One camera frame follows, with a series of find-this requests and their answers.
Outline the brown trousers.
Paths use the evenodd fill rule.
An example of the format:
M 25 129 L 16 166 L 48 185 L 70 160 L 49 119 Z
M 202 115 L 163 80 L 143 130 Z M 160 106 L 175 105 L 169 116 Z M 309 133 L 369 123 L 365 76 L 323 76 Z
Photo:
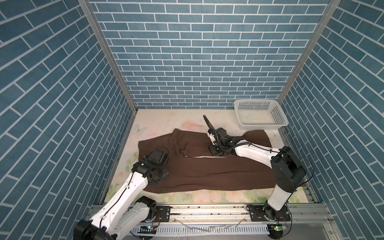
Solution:
M 205 133 L 174 129 L 172 133 L 138 143 L 139 157 L 158 149 L 169 154 L 169 176 L 146 192 L 166 194 L 198 190 L 240 191 L 273 188 L 273 170 L 257 161 L 235 155 L 213 157 Z

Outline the white plastic basket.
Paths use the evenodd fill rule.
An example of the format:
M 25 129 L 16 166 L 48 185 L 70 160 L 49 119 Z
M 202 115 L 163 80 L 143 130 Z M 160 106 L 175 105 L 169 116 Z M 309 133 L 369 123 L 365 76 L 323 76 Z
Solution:
M 234 102 L 239 128 L 250 130 L 278 130 L 289 125 L 282 107 L 275 100 L 236 100 Z

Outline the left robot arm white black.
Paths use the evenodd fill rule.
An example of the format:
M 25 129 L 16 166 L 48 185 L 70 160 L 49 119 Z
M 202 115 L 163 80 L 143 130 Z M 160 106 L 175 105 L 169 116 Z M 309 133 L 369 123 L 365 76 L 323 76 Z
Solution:
M 149 184 L 156 185 L 169 175 L 164 167 L 136 163 L 124 185 L 112 199 L 88 221 L 80 220 L 74 229 L 74 240 L 121 240 L 140 222 L 153 222 L 157 217 L 156 201 L 138 194 Z

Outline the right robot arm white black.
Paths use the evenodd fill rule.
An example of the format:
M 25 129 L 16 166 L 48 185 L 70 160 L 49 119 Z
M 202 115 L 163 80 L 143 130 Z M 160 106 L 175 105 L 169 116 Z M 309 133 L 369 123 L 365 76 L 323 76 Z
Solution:
M 264 204 L 263 212 L 267 220 L 277 220 L 306 175 L 298 156 L 287 146 L 281 149 L 267 148 L 243 138 L 231 137 L 223 128 L 209 127 L 208 136 L 212 142 L 209 148 L 213 156 L 233 154 L 272 169 L 276 185 Z

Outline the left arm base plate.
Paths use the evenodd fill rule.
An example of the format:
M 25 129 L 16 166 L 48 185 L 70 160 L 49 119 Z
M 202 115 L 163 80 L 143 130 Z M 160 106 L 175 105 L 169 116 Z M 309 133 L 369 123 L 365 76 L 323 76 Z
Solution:
M 150 220 L 151 223 L 168 223 L 170 221 L 170 215 L 170 206 L 151 207 L 148 220 Z

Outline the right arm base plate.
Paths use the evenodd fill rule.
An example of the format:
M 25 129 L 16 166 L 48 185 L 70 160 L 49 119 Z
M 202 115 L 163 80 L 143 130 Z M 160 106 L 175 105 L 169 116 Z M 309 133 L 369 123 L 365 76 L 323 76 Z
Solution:
M 292 219 L 291 214 L 287 206 L 283 206 L 279 211 L 276 211 L 267 205 L 247 205 L 246 210 L 250 214 L 252 222 L 275 222 L 278 220 L 290 221 Z

